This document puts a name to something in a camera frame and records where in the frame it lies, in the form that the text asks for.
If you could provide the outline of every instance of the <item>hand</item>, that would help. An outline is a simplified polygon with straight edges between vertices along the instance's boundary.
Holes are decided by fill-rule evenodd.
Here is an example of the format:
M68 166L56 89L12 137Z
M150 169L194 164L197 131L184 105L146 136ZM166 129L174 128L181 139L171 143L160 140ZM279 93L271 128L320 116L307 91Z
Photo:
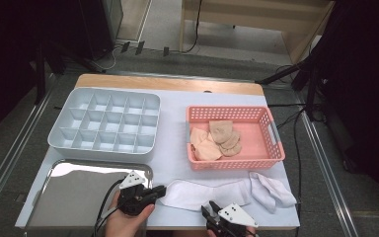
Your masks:
M256 233L256 230L255 230L254 227L247 226L247 227L246 227L246 230L247 230L247 232L246 232L246 235L245 235L245 236L247 236L247 237L255 237L255 235L252 235L252 234L250 234L250 233L248 232L248 231L250 231L251 233L255 234L255 233ZM212 230L207 230L207 234L208 234L209 237L217 237L217 236L214 234L214 232L213 232Z
M119 191L115 192L112 203L109 208L116 206L119 197ZM142 224L155 209L154 204L147 205L137 216L129 216L119 209L107 219L106 237L133 237Z

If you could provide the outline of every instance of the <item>gray floor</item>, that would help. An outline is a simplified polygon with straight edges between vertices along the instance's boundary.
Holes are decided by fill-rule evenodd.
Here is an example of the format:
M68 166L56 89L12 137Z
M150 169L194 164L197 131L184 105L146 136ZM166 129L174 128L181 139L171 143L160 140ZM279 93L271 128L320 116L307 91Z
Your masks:
M179 2L178 0L158 0L152 3L141 36L141 39L146 41L146 48L162 49L164 46L170 46L171 49L174 49L174 46L178 46L174 33L179 30L179 25L177 27L176 24L176 18L179 14L172 11L173 14L168 15L170 18L161 18L160 16L162 16L162 11L168 9L171 11L171 9L179 7ZM170 7L162 8L161 4L167 3ZM236 28L239 34L235 34L235 32L229 33L232 30L225 26L203 24L202 27L201 33L204 37L200 39L196 51L192 54L171 54L164 57L162 51L143 50L140 55L134 55L133 49L125 53L118 51L115 54L116 65L113 69L108 70L108 73L139 72L187 75L252 83L253 80L272 75L279 65L290 63L289 57L284 51L280 34L277 32ZM163 32L169 31L171 35L165 35L159 29L163 29ZM255 35L258 35L258 40L252 39ZM190 31L188 36L186 42L190 45ZM230 37L235 41L229 44L229 42L219 40L218 44L211 46L213 42L223 36ZM113 60L108 55L98 63L107 67L113 65ZM68 70L64 75L56 76L54 90L48 104L20 156L17 157L16 165L10 172L9 179L5 182L0 193L0 236L22 236L24 233L24 230L14 227L23 206L21 202L14 201L14 199L19 194L26 194L30 190L38 167L48 148L47 136L58 116L59 110L57 108L63 106L78 76L86 72L75 63L68 63L68 65ZM4 161L12 142L16 139L18 132L34 108L35 95L35 91L32 90L1 122L0 164ZM287 84L280 81L265 87L265 96L269 104L296 102L295 93L289 89ZM276 123L279 124L297 112L298 108L274 108L271 111ZM341 192L352 213L359 236L379 236L378 184L366 175L352 175L345 171L341 163L340 153L334 145L328 128L319 122L315 123L315 127L318 129L319 137L325 147ZM343 231L337 211L302 120L297 124L297 132L303 174L299 236L342 236ZM282 127L279 134L286 152L284 165L289 183L293 193L297 196L299 169L294 146L293 123ZM261 236L294 236L294 234L294 231L269 230L262 231Z

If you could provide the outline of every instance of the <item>pink basket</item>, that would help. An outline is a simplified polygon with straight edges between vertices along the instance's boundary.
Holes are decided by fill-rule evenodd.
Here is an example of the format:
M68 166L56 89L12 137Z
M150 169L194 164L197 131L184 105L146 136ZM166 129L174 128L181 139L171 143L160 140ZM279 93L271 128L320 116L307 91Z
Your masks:
M190 144L193 127L209 131L210 120L231 120L233 129L241 133L242 151L215 161L199 161ZM285 158L278 131L268 107L187 107L187 150L194 170L268 169Z

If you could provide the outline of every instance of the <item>silver tray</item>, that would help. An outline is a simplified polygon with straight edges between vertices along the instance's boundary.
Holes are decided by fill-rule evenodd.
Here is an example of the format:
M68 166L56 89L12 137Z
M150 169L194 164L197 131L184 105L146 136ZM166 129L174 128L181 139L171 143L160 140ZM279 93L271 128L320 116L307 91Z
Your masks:
M36 197L27 224L37 228L89 228L94 226L104 196L113 183L135 171L152 188L153 172L143 164L85 161L58 161L48 172L44 185ZM108 209L114 192L110 193L104 210Z

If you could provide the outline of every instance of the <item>table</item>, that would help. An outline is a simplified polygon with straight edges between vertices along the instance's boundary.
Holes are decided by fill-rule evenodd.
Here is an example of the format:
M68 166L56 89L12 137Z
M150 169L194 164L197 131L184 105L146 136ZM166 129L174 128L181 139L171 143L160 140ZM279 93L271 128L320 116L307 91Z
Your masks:
M168 79L160 77L85 74L80 76L76 87L110 87L120 88L121 90L148 91L157 93L161 96L161 100L164 99L163 105L161 106L157 144L154 150L156 157L147 164L153 170L154 186L168 185L175 179L196 181L199 184L211 187L239 180L244 180L247 185L249 184L247 171L192 171L189 161L186 159L186 151L182 149L184 146L180 146L181 148L174 146L165 153L160 147L164 147L165 143L168 144L172 142L160 139L159 137L165 137L167 134L172 133L171 131L177 132L178 136L183 138L183 144L185 145L185 130L180 129L185 121L181 118L171 118L172 113L176 113L178 110L180 110L179 113L181 113L182 110L185 110L185 108L177 108L177 105L180 104L180 100L190 98L192 103L202 104L205 103L205 98L209 98L209 103L220 104L221 102L219 100L232 98L235 100L234 103L265 105L264 92L260 85L223 81L189 80L184 78ZM213 93L202 93L203 91L211 91ZM36 180L33 183L26 204L17 220L16 226L22 228L26 227L27 220L34 206L36 193L40 187L42 187L48 169L55 161L62 158L60 153L55 151L54 148L49 148L38 171ZM282 162L277 163L269 170L258 172L268 177L281 180L289 189ZM299 226L295 207L282 208L275 215L266 214L265 209L252 199L252 202L246 205L246 211L252 215L260 225L263 223L260 229L293 229ZM171 208L158 202L155 211L148 219L147 228L204 229L205 220L202 218L200 212Z
M180 50L185 20L196 21L199 1L183 0ZM315 36L323 32L333 6L333 1L326 0L203 0L199 20L281 31L291 61L297 63Z

